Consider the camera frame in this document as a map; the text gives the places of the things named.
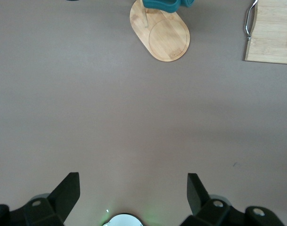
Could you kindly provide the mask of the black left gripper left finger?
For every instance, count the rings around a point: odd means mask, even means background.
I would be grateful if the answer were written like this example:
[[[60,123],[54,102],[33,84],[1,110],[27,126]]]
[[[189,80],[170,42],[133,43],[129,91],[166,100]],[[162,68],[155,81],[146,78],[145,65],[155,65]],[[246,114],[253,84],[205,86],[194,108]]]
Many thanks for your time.
[[[0,226],[63,226],[80,194],[79,173],[71,172],[47,197],[32,199],[13,211],[0,204]]]

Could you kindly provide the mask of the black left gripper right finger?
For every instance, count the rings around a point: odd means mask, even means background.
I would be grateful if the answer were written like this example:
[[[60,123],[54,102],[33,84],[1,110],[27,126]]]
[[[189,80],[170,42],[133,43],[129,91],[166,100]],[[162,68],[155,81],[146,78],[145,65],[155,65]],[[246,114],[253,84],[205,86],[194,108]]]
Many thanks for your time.
[[[240,212],[222,198],[212,198],[199,176],[189,173],[187,199],[192,211],[183,226],[283,226],[284,223],[265,207],[249,206]]]

